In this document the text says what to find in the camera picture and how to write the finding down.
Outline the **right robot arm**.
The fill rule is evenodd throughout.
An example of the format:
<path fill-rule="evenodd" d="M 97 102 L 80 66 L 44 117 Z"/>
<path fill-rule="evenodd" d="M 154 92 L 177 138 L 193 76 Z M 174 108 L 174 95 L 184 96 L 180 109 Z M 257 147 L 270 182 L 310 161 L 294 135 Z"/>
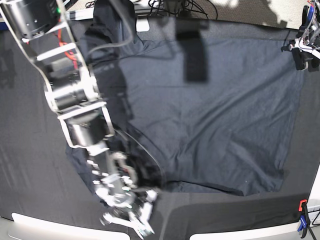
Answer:
<path fill-rule="evenodd" d="M 132 136 L 114 128 L 63 2 L 3 0 L 0 13 L 24 56 L 41 74 L 47 104 L 68 145 L 88 153 L 94 191 L 108 205 L 101 223 L 132 228 L 141 239 L 153 234 L 149 220 L 158 192 L 140 189 L 132 156 L 111 145 L 115 137 L 128 141 Z"/>

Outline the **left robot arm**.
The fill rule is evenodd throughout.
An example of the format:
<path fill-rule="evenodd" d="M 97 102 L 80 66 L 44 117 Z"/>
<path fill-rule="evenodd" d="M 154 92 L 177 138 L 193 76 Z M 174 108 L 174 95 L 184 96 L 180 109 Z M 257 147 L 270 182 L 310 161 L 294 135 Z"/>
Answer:
<path fill-rule="evenodd" d="M 283 46 L 292 53 L 298 71 L 314 71 L 320 68 L 320 2 L 309 0 L 302 11 L 302 23 L 296 38 Z"/>

